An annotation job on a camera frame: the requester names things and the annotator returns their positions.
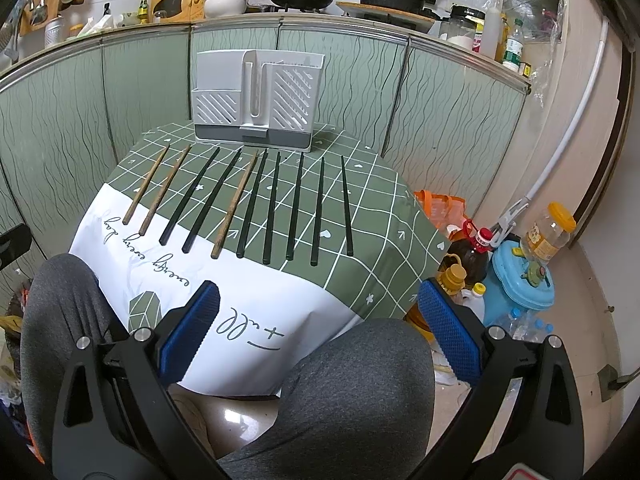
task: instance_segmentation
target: orange bag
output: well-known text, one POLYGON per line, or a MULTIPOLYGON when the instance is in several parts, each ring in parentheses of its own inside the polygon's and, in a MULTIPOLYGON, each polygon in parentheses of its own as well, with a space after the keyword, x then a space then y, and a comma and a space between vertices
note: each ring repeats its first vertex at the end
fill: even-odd
POLYGON ((459 196, 436 195, 421 189, 414 192, 415 197, 424 209, 424 213, 436 229, 446 233, 447 225, 461 227, 466 220, 465 199, 459 196))

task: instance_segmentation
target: table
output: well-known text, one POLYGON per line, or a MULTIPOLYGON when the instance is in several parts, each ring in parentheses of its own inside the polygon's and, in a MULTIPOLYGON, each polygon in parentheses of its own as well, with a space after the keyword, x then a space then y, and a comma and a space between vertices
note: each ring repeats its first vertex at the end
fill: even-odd
POLYGON ((369 146, 332 126, 319 126, 312 151, 304 155, 291 261, 286 260, 285 253, 300 154, 280 150, 271 261, 268 266, 262 264, 278 151, 274 149, 269 150, 258 186, 244 258, 236 257, 236 247, 258 164, 242 193, 222 254, 217 260, 210 257, 218 227, 256 150, 250 147, 242 149, 193 249, 182 253, 180 248, 188 230, 238 148, 229 144, 196 144, 190 122, 168 124, 143 134, 82 220, 72 253, 94 270, 114 311, 130 330, 155 326, 162 313, 182 306, 203 279, 219 286, 220 314, 185 377, 185 387, 216 395, 273 393, 286 370, 326 340, 364 319, 404 316, 415 302, 420 281, 436 271, 448 244, 426 218, 411 190, 369 146), (193 147, 148 232, 140 237, 138 229, 147 208, 180 152, 191 143, 193 147), (131 222, 124 226, 121 217, 167 144, 171 144, 167 155, 131 222), (161 247, 158 238, 167 219, 216 147, 220 152, 214 163, 184 209, 169 243, 161 247), (341 156, 348 181, 353 256, 346 254, 341 156), (322 158, 321 243, 318 265, 314 267, 310 254, 322 158), (233 377, 228 376, 228 363, 210 362, 211 355, 230 351, 234 362, 244 363, 233 377), (203 370, 206 379, 202 378, 203 370), (252 374, 249 383, 247 373, 252 374))

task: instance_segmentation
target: gray base of utensil holder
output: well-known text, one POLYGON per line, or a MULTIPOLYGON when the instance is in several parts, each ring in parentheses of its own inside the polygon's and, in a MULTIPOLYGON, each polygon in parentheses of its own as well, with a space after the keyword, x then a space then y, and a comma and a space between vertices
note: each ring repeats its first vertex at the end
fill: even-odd
POLYGON ((280 148, 297 152, 311 151, 312 134, 305 132, 290 132, 288 130, 268 129, 265 136, 248 135, 251 130, 239 126, 218 126, 216 124, 194 124, 196 140, 199 142, 229 142, 260 146, 264 148, 280 148))

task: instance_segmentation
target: blue gripper pad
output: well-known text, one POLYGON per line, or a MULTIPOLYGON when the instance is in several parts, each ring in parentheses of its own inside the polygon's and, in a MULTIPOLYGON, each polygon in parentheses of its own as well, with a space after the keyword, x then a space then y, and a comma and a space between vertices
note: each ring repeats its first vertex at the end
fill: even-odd
POLYGON ((449 297, 440 290, 430 280, 422 282, 418 291, 418 310, 436 336, 456 377, 473 387, 482 374, 480 349, 453 312, 449 297))
POLYGON ((218 286, 202 282, 187 305, 184 315, 159 351, 158 376, 162 384, 182 380, 209 328, 220 311, 218 286))

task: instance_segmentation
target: white pipe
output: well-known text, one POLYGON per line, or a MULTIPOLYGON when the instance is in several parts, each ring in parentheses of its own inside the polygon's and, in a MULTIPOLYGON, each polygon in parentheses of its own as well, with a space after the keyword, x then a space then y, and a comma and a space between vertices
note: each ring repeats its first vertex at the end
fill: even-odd
POLYGON ((533 200, 533 197, 540 190, 542 185, 545 183, 545 180, 549 176, 549 174, 553 171, 554 166, 558 163, 558 160, 562 156, 564 149, 569 144, 571 137, 574 135, 574 131, 580 120, 582 119, 582 114, 584 113, 584 109, 587 107, 589 103, 589 99, 591 97, 591 92, 593 91, 593 86, 596 83, 596 79, 598 78, 598 72, 600 72, 600 66, 602 65, 602 58, 604 56, 604 47, 607 44, 607 34, 609 33, 609 20, 604 18, 602 20, 602 28, 600 29, 600 43, 598 44, 598 52, 596 54, 596 59, 593 63, 593 67, 591 69, 591 75, 589 76, 589 81, 587 86, 584 89, 584 93, 582 94, 582 99, 580 99, 580 104, 578 104, 578 108, 575 111, 574 118, 571 119, 571 123, 569 127, 562 136, 562 140, 558 147, 556 148, 554 154, 551 156, 551 159, 547 163, 545 169, 542 171, 540 177, 536 180, 536 183, 529 190, 529 192, 525 195, 526 202, 530 202, 533 200))

